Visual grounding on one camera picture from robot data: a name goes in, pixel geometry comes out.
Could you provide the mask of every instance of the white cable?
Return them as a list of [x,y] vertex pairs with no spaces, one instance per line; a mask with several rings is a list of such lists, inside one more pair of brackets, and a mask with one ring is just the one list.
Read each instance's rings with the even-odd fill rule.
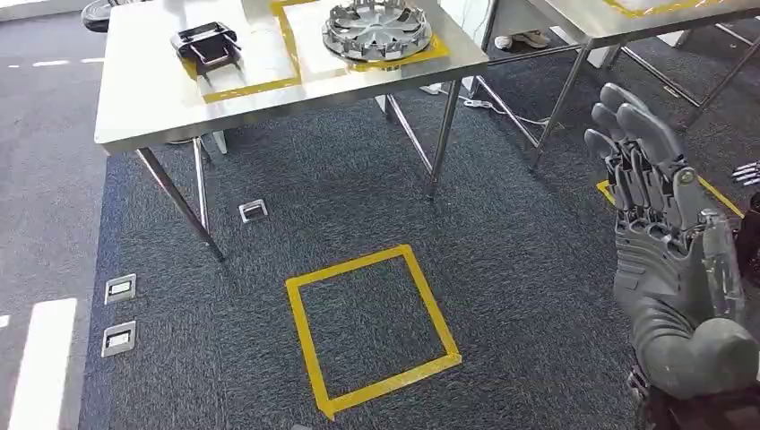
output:
[[464,23],[467,22],[467,15],[470,14],[470,9],[472,9],[472,2],[464,2],[462,5],[462,24],[460,24],[460,27],[464,30]]
[[478,34],[478,30],[480,30],[480,27],[483,26],[483,24],[486,23],[486,20],[488,19],[488,15],[491,10],[491,3],[493,3],[494,0],[488,0],[488,7],[486,8],[486,16],[483,17],[483,21],[478,24],[478,27],[475,27],[475,31],[472,32],[472,37],[475,38],[475,36]]
[[[438,92],[443,92],[444,94],[448,94],[448,92],[446,92],[444,90],[439,90]],[[494,106],[494,104],[491,103],[490,101],[468,99],[468,98],[466,98],[464,96],[461,96],[461,95],[457,95],[456,97],[464,100],[464,106],[466,106],[468,108],[486,108],[486,109],[493,110],[494,112],[498,113],[499,115],[506,115],[506,112],[498,110],[497,107]],[[514,117],[516,117],[520,121],[524,121],[524,122],[526,122],[528,124],[541,125],[541,126],[544,126],[544,127],[548,125],[548,119],[545,119],[543,121],[533,121],[532,119],[523,118],[522,116],[515,115]]]

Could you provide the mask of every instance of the gray floor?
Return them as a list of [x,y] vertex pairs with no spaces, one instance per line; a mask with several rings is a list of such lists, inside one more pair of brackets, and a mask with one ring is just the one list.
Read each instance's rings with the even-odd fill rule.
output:
[[[229,255],[219,266],[136,159],[114,157],[106,171],[92,148],[100,65],[79,60],[102,56],[103,42],[76,14],[0,24],[0,315],[11,317],[0,328],[0,428],[31,307],[68,297],[78,306],[66,429],[77,421],[98,430],[630,427],[621,389],[631,359],[627,322],[609,296],[612,211],[593,188],[601,167],[579,138],[606,81],[624,83],[665,117],[687,112],[635,64],[621,58],[609,73],[584,69],[564,130],[536,173],[510,124],[460,107],[434,204],[421,195],[425,175],[405,135],[371,101],[232,131],[229,156],[214,153],[210,172],[212,228]],[[678,52],[657,40],[635,49],[704,90],[739,55],[731,45],[705,29]],[[31,66],[57,59],[71,63]],[[489,79],[537,118],[571,64],[572,55],[510,64]],[[738,203],[750,190],[725,174],[760,158],[758,73],[750,65],[685,136],[701,174]],[[399,99],[432,142],[443,96]],[[159,156],[192,201],[188,148]],[[256,197],[272,215],[243,227],[237,205]],[[329,423],[315,409],[282,283],[399,243],[418,256],[462,365]],[[91,300],[106,279],[131,271],[138,299],[109,308]],[[304,292],[331,395],[440,355],[403,273],[388,262]],[[139,348],[100,359],[102,329],[133,318]]]
[[[78,13],[0,23],[0,428],[32,307],[76,298],[60,427],[79,418],[106,157],[92,143],[105,38]],[[42,61],[69,64],[33,67]]]

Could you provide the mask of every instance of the metal table edge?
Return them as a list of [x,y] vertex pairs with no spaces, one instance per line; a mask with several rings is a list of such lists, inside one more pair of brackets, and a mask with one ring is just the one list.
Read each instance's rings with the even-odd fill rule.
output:
[[588,34],[578,28],[572,21],[568,20],[562,13],[557,11],[550,4],[543,1],[527,0],[533,7],[539,12],[543,13],[550,21],[554,22],[564,32],[566,32],[577,43],[582,45],[590,45],[592,48],[609,47],[622,42],[632,42],[640,39],[652,38],[665,33],[671,33],[679,30],[689,30],[694,28],[703,27],[719,22],[730,22],[740,20],[743,18],[752,18],[760,15],[760,6],[757,8],[746,9],[743,11],[735,11],[730,13],[722,13],[720,15],[705,16],[701,18],[695,18],[689,21],[674,22],[672,24],[653,27],[650,29],[636,30],[628,33],[620,33],[604,37],[595,37]]
[[[469,64],[463,67],[459,67],[453,70],[445,70],[442,72],[426,74],[423,76],[417,76],[407,80],[382,83],[370,87],[358,88],[355,90],[346,91],[342,94],[354,95],[354,99],[372,99],[375,96],[395,93],[404,90],[412,90],[421,86],[430,85],[437,82],[449,82],[457,79],[463,79],[468,76],[474,76],[482,74],[488,69],[488,57],[483,54],[481,62]],[[141,148],[148,148],[151,146],[160,145],[165,142],[160,141],[160,136],[167,133],[176,132],[173,134],[173,140],[190,139],[196,136],[200,136],[207,133],[218,132],[220,130],[227,130],[230,128],[238,128],[244,125],[254,124],[264,119],[270,119],[281,115],[278,112],[287,111],[287,116],[297,115],[299,113],[314,110],[317,108],[324,108],[324,100],[334,97],[334,94],[326,95],[318,98],[299,100],[297,102],[289,103],[287,105],[278,105],[274,107],[268,107],[265,109],[255,110],[251,112],[245,112],[236,114],[233,116],[224,116],[215,118],[209,121],[204,121],[195,125],[183,125],[175,129],[160,130],[154,133],[147,133],[140,136],[130,137],[126,139],[120,139],[110,142],[98,142],[95,143],[100,146],[108,155],[116,155],[121,152],[135,151]]]

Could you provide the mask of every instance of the robotic hand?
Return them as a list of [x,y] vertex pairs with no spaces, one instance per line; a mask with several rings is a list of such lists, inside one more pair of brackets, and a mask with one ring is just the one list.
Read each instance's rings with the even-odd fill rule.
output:
[[731,229],[675,134],[610,83],[592,117],[606,131],[584,137],[604,159],[617,208],[614,292],[633,321],[640,374],[632,388],[686,400],[756,383],[758,344],[741,325]]

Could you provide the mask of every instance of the person's foot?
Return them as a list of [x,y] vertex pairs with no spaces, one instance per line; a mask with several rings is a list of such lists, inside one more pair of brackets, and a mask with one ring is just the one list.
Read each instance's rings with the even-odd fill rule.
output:
[[530,47],[535,47],[537,49],[547,47],[548,43],[551,41],[551,39],[549,39],[541,30],[515,34],[512,36],[512,39],[515,42],[527,43]]
[[503,51],[509,50],[512,47],[512,36],[498,36],[494,39],[494,46]]

